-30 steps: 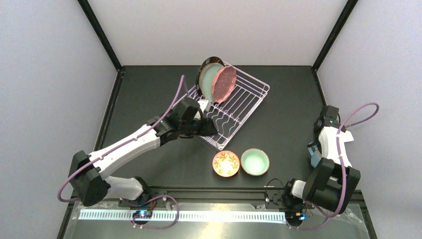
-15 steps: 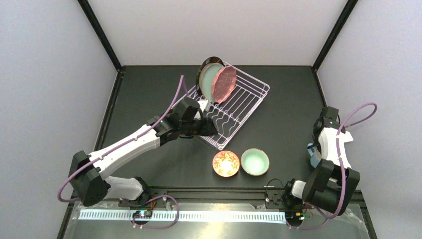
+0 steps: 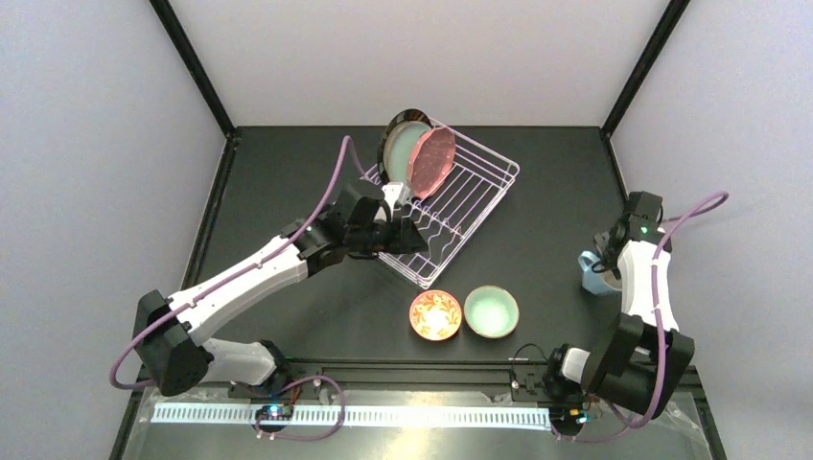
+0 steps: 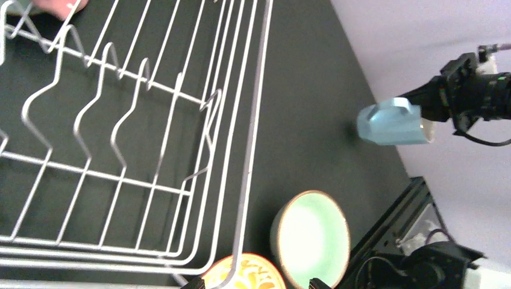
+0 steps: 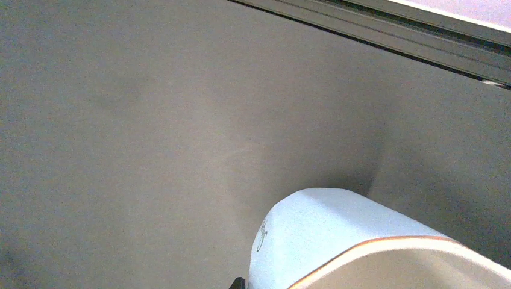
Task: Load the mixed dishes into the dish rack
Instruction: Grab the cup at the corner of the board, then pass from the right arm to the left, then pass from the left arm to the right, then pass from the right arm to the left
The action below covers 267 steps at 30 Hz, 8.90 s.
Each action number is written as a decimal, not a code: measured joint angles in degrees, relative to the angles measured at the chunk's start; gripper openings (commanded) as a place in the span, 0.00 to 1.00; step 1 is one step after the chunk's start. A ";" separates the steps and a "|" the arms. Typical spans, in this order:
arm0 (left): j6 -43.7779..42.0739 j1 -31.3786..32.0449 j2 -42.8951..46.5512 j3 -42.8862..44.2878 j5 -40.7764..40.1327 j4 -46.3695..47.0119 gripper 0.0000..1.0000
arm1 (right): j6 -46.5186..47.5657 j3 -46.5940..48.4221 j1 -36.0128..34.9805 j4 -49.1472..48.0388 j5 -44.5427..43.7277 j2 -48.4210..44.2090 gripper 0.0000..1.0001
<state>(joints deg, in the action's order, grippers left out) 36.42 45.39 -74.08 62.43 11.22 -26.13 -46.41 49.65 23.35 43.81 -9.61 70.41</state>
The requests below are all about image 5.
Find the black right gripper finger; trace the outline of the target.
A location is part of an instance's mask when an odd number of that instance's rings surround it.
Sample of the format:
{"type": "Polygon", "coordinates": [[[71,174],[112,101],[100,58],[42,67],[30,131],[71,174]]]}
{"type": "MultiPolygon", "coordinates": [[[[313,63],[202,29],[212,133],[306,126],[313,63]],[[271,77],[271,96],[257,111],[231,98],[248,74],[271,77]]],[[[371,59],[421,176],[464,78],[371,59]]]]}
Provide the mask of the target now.
{"type": "Polygon", "coordinates": [[[229,289],[245,289],[246,280],[243,277],[237,277],[234,279],[229,289]]]}

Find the light blue mug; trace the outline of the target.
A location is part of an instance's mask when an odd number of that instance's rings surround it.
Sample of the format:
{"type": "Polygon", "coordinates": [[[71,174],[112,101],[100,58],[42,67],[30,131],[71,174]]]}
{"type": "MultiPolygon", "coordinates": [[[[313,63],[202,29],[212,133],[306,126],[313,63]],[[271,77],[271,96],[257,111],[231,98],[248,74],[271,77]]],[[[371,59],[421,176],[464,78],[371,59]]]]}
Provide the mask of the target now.
{"type": "Polygon", "coordinates": [[[251,249],[246,288],[509,288],[510,270],[348,190],[277,202],[251,249]]]}

